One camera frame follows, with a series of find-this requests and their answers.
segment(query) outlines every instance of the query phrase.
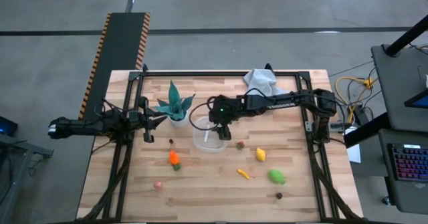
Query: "green fruit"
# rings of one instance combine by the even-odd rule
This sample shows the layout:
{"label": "green fruit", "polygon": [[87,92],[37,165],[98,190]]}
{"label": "green fruit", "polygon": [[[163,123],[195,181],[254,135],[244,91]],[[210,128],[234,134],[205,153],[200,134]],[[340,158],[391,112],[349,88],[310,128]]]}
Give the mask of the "green fruit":
{"label": "green fruit", "polygon": [[284,179],[284,175],[280,171],[270,170],[267,175],[269,176],[269,179],[273,183],[278,183],[282,185],[286,183],[286,180]]}
{"label": "green fruit", "polygon": [[181,165],[180,164],[174,164],[173,168],[174,168],[174,171],[178,171],[179,169],[181,169]]}

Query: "white pot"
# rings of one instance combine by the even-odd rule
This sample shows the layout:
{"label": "white pot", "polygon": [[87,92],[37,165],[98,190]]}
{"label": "white pot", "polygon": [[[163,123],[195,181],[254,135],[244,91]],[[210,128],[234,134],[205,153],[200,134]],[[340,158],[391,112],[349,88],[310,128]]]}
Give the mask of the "white pot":
{"label": "white pot", "polygon": [[189,111],[186,111],[186,116],[182,120],[176,121],[169,116],[168,116],[168,119],[171,121],[171,124],[173,124],[175,128],[182,128],[186,126],[187,123],[189,123]]}

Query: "computer keyboard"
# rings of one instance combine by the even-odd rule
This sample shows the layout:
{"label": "computer keyboard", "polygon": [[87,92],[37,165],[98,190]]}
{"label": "computer keyboard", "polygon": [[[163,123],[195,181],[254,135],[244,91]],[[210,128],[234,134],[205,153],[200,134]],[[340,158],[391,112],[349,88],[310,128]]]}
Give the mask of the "computer keyboard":
{"label": "computer keyboard", "polygon": [[397,180],[428,182],[428,145],[388,144],[388,149]]}

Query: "potted plant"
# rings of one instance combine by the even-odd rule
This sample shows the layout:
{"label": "potted plant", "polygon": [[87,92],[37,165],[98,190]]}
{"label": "potted plant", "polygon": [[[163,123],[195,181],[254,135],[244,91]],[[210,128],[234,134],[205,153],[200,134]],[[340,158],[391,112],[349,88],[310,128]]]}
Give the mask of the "potted plant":
{"label": "potted plant", "polygon": [[167,114],[173,126],[178,128],[184,127],[189,121],[189,112],[187,110],[192,105],[193,97],[195,97],[194,94],[182,100],[179,91],[171,80],[168,92],[169,103],[158,99],[159,106],[155,106],[154,108],[159,112]]}

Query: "yellow and black hazard stripe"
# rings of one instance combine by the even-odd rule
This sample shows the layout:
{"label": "yellow and black hazard stripe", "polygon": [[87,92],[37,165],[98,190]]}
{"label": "yellow and black hazard stripe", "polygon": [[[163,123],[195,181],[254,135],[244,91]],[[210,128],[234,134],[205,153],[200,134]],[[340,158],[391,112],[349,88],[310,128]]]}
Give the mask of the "yellow and black hazard stripe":
{"label": "yellow and black hazard stripe", "polygon": [[83,115],[84,115],[85,109],[86,109],[86,104],[88,103],[89,93],[91,91],[92,82],[94,81],[95,71],[96,71],[96,67],[98,66],[98,60],[100,59],[101,48],[102,48],[102,44],[104,43],[104,38],[106,37],[108,22],[110,21],[110,16],[111,16],[111,14],[107,14],[107,19],[106,19],[106,22],[104,24],[104,28],[102,29],[100,43],[98,44],[98,49],[96,51],[94,64],[92,65],[92,69],[91,69],[91,75],[90,75],[89,80],[88,80],[88,85],[86,86],[86,92],[85,92],[85,96],[83,97],[82,106],[80,107],[79,120],[81,120],[83,118]]}
{"label": "yellow and black hazard stripe", "polygon": [[146,13],[146,14],[144,14],[144,21],[142,23],[142,31],[141,31],[141,38],[140,38],[140,45],[138,47],[138,53],[136,55],[136,63],[135,63],[135,69],[136,70],[142,69],[142,58],[144,57],[144,52],[146,50],[146,42],[147,42],[149,23],[150,23],[150,13]]}

